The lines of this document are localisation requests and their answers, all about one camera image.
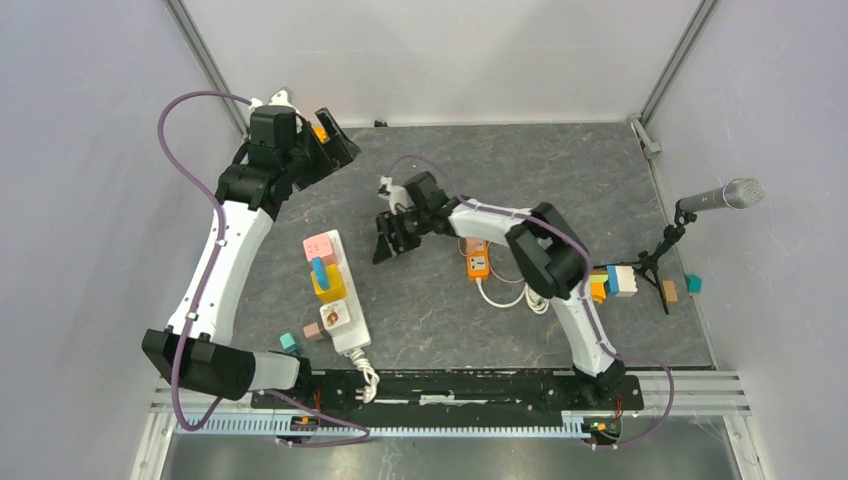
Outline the white cube adapter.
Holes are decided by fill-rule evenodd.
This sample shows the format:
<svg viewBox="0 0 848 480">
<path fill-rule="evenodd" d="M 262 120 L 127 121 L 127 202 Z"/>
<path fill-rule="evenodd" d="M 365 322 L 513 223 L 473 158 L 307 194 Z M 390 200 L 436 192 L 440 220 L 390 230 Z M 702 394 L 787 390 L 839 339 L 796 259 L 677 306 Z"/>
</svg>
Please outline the white cube adapter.
<svg viewBox="0 0 848 480">
<path fill-rule="evenodd" d="M 345 300 L 337 300 L 320 307 L 323 328 L 331 335 L 346 332 L 351 328 L 352 317 Z"/>
</svg>

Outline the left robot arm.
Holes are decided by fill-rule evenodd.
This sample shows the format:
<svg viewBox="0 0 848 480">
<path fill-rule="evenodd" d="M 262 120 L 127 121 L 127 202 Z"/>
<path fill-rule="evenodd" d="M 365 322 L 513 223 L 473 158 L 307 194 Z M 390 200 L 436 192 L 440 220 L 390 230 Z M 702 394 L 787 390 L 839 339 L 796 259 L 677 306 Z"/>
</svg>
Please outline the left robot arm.
<svg viewBox="0 0 848 480">
<path fill-rule="evenodd" d="M 312 399 L 308 361 L 230 342 L 248 273 L 282 204 L 361 152 L 328 109 L 315 116 L 322 135 L 288 105 L 251 113 L 250 137 L 218 179 L 212 225 L 189 287 L 168 325 L 148 330 L 142 340 L 144 354 L 169 385 L 229 400 L 275 389 L 295 408 Z"/>
</svg>

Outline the blue rounded adapter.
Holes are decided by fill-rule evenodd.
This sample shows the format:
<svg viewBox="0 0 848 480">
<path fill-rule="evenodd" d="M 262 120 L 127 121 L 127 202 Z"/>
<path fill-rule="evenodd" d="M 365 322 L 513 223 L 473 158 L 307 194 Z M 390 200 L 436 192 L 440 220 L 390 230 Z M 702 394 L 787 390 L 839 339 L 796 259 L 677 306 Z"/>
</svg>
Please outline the blue rounded adapter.
<svg viewBox="0 0 848 480">
<path fill-rule="evenodd" d="M 328 290 L 331 286 L 327 267 L 320 256 L 316 256 L 311 260 L 312 273 L 316 285 L 320 290 Z"/>
</svg>

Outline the orange power strip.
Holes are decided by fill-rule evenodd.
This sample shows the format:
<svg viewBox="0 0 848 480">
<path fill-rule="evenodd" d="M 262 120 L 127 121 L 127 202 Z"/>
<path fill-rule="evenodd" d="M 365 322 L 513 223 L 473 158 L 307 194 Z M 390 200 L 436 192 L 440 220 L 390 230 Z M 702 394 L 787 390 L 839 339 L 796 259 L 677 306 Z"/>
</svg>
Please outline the orange power strip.
<svg viewBox="0 0 848 480">
<path fill-rule="evenodd" d="M 489 261 L 489 243 L 480 238 L 465 240 L 466 272 L 471 282 L 483 282 L 491 273 Z"/>
</svg>

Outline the small pink plug adapter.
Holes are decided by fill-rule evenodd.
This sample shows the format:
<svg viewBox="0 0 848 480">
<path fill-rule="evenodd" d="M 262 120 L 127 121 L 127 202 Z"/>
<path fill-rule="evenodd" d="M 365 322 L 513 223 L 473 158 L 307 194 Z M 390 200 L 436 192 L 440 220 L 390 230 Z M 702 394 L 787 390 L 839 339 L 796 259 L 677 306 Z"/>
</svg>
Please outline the small pink plug adapter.
<svg viewBox="0 0 848 480">
<path fill-rule="evenodd" d="M 327 333 L 320 322 L 313 322 L 303 327 L 304 338 L 311 342 L 318 342 L 327 337 Z"/>
</svg>

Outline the colourful toy block stack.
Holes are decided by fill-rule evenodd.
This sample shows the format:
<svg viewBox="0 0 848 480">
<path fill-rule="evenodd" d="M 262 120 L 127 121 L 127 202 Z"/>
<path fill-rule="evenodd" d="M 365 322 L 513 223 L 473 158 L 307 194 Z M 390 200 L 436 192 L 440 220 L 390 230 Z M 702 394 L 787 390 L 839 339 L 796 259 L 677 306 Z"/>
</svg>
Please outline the colourful toy block stack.
<svg viewBox="0 0 848 480">
<path fill-rule="evenodd" d="M 607 282 L 609 279 L 606 269 L 593 270 L 589 276 L 590 294 L 596 304 L 603 304 L 607 299 Z"/>
</svg>

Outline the white multicolour power strip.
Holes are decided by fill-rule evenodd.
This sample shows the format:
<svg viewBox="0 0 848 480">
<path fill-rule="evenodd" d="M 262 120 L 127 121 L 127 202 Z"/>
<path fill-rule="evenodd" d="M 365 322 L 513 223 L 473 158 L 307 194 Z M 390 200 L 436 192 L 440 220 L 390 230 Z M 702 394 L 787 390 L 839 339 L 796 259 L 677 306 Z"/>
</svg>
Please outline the white multicolour power strip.
<svg viewBox="0 0 848 480">
<path fill-rule="evenodd" d="M 369 346 L 371 343 L 370 332 L 357 294 L 352 271 L 342 244 L 341 236 L 337 230 L 331 230 L 328 232 L 332 236 L 333 243 L 336 248 L 338 263 L 335 265 L 337 265 L 341 271 L 344 278 L 344 284 L 347 289 L 347 296 L 342 300 L 345 300 L 347 303 L 347 307 L 352 317 L 352 325 L 349 330 L 337 335 L 331 335 L 325 330 L 327 333 L 326 338 L 329 338 L 332 341 L 333 347 L 339 355 L 343 355 L 351 361 L 359 361 L 360 359 L 364 360 L 366 357 L 364 348 Z"/>
</svg>

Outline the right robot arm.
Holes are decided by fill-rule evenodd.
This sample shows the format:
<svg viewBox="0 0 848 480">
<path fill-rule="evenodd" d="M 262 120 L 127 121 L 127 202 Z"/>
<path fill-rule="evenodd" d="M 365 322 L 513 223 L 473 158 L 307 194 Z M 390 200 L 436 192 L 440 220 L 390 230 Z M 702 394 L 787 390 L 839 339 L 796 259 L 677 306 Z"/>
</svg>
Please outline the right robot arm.
<svg viewBox="0 0 848 480">
<path fill-rule="evenodd" d="M 449 197 L 428 171 L 402 186 L 383 177 L 378 195 L 389 208 L 376 218 L 374 264 L 418 248 L 427 234 L 479 238 L 507 247 L 527 286 L 548 300 L 565 331 L 580 400 L 602 408 L 617 396 L 626 367 L 610 345 L 590 298 L 592 262 L 551 204 L 513 209 Z"/>
</svg>

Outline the grey microphone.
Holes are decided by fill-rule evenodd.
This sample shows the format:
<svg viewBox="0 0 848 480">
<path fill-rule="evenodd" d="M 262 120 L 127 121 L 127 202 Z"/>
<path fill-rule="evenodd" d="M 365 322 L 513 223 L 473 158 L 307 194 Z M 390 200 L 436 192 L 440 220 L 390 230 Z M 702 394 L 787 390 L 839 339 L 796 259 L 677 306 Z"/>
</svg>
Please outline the grey microphone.
<svg viewBox="0 0 848 480">
<path fill-rule="evenodd" d="M 720 188 L 684 197 L 676 203 L 676 207 L 686 213 L 724 208 L 744 210 L 758 204 L 764 193 L 764 187 L 758 180 L 737 178 Z"/>
</svg>

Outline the pink cube socket adapter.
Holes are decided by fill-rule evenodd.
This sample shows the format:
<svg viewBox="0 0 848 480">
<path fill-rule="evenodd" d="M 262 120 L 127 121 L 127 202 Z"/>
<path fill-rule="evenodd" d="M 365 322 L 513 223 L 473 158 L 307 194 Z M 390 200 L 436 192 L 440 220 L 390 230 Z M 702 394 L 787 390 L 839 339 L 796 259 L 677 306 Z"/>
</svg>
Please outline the pink cube socket adapter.
<svg viewBox="0 0 848 480">
<path fill-rule="evenodd" d="M 337 264 L 336 248 L 329 232 L 308 237 L 302 242 L 306 260 L 310 263 L 318 258 L 324 265 Z"/>
</svg>

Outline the pink charger with cable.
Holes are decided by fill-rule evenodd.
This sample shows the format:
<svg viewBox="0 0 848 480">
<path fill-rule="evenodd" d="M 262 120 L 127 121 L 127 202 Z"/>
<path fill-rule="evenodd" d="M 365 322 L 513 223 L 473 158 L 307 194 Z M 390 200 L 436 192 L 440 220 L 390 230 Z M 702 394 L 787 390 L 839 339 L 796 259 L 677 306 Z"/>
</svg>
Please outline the pink charger with cable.
<svg viewBox="0 0 848 480">
<path fill-rule="evenodd" d="M 507 280 L 495 272 L 489 258 L 489 242 L 480 238 L 460 238 L 459 253 L 465 260 L 466 273 L 470 282 L 482 284 L 495 278 L 506 284 L 523 284 L 522 279 Z"/>
</svg>

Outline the yellow cube socket adapter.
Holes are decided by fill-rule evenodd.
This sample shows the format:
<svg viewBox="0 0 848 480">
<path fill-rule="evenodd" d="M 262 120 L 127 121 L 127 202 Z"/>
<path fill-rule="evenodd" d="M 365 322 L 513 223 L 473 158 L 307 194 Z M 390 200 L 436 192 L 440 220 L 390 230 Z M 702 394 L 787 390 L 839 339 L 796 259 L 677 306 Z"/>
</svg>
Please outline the yellow cube socket adapter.
<svg viewBox="0 0 848 480">
<path fill-rule="evenodd" d="M 344 278 L 338 266 L 333 264 L 321 271 L 311 272 L 313 290 L 322 304 L 329 304 L 344 299 L 347 289 Z"/>
</svg>

